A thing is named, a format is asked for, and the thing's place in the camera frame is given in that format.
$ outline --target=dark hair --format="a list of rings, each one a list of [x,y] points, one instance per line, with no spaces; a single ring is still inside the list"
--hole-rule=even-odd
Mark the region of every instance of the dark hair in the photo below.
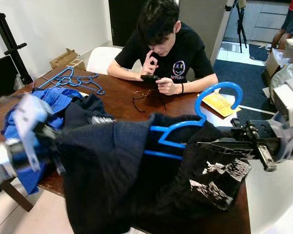
[[[174,0],[148,0],[138,19],[138,32],[148,45],[161,44],[173,33],[178,18],[179,7]]]

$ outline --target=black cloth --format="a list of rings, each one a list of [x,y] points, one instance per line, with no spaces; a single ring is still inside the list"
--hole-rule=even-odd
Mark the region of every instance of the black cloth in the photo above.
[[[64,128],[112,122],[113,115],[104,110],[103,102],[94,94],[83,98],[73,97],[64,112]]]
[[[169,135],[168,140],[187,143],[183,152],[175,152],[183,155],[182,161],[143,153],[159,150],[159,135],[149,131],[151,125],[168,127],[184,120],[198,117],[156,114],[145,122],[69,129],[56,139],[75,233],[119,234],[133,220],[150,215],[175,222],[228,209],[250,166],[197,144],[224,136],[212,124],[179,128]]]
[[[212,65],[204,51],[204,44],[197,33],[182,23],[181,29],[176,33],[176,41],[167,56],[161,57],[156,53],[151,56],[158,60],[159,66],[154,75],[161,78],[171,78],[174,83],[186,83],[186,74],[191,67],[195,78],[203,78],[214,73]],[[136,60],[144,64],[146,55],[150,51],[148,45],[143,43],[138,31],[134,31],[123,50],[116,56],[117,63],[131,69]]]

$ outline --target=white chair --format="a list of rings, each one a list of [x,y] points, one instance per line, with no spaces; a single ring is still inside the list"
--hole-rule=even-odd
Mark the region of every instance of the white chair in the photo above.
[[[122,51],[115,47],[97,47],[90,55],[87,71],[107,75],[107,69],[115,57]]]

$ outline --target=person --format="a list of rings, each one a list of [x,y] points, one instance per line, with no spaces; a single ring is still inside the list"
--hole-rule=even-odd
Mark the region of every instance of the person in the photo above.
[[[143,81],[141,75],[156,75],[161,78],[156,81],[158,90],[166,95],[200,92],[218,83],[202,40],[178,18],[179,7],[174,0],[148,0],[137,29],[107,73],[135,81]],[[140,73],[123,69],[131,69],[137,59],[143,64]],[[197,79],[187,82],[190,67]]]
[[[272,49],[277,46],[278,43],[279,43],[278,49],[284,50],[286,40],[292,37],[293,37],[293,0],[291,1],[289,10],[287,13],[287,17],[285,18],[283,25],[273,37],[272,46],[270,48],[269,54],[271,53]]]

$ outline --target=nirvana logo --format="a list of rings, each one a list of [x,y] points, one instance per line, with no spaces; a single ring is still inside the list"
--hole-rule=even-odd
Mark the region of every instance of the nirvana logo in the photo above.
[[[184,76],[181,76],[186,70],[186,65],[184,61],[175,62],[172,67],[172,72],[175,74],[171,76],[171,79],[184,79]]]

